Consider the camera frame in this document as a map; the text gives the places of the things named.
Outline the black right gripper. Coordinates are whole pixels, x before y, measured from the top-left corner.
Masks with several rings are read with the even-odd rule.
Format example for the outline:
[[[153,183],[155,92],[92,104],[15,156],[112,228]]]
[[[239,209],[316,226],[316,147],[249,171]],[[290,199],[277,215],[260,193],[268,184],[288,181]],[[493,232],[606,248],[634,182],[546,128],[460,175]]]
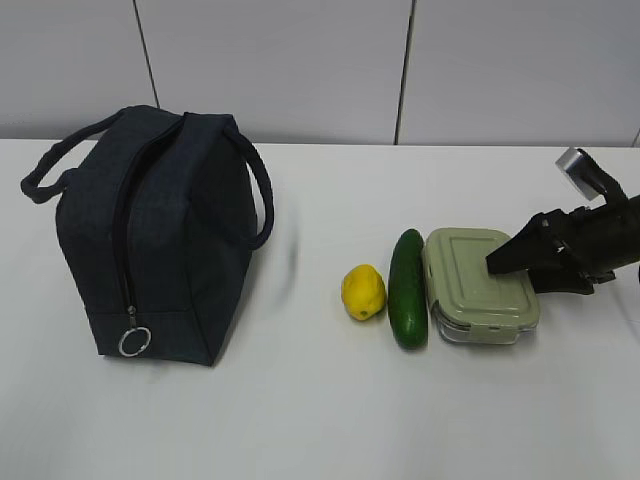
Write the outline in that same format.
[[[486,257],[490,274],[527,270],[536,294],[591,295],[639,261],[639,198],[539,213]]]

